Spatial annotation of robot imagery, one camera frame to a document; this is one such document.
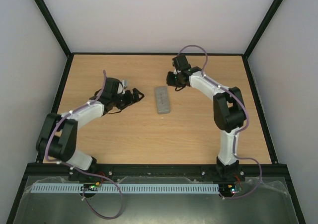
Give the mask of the grey felt glasses case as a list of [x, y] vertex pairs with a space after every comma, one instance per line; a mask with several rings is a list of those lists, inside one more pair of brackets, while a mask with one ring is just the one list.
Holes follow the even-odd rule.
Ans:
[[155, 87], [155, 100], [158, 114], [168, 114], [171, 112], [167, 86]]

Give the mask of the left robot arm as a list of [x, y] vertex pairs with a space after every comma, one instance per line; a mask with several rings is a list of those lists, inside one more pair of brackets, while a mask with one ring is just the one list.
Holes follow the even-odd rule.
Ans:
[[88, 101], [62, 114], [49, 113], [42, 126], [36, 143], [36, 150], [50, 163], [66, 164], [70, 170], [97, 174], [96, 159], [77, 148], [80, 128], [94, 119], [118, 112], [141, 101], [144, 94], [137, 88], [127, 89], [126, 80], [104, 78], [102, 88]]

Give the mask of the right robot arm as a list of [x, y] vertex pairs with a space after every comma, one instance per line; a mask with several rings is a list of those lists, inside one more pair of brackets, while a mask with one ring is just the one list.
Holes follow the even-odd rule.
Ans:
[[240, 174], [237, 145], [239, 134], [249, 123], [241, 90], [216, 82], [199, 67], [192, 67], [185, 55], [172, 59], [173, 72], [168, 72], [166, 83], [180, 90], [195, 88], [213, 102], [213, 117], [221, 130], [220, 151], [217, 156], [216, 177], [220, 181], [233, 181]]

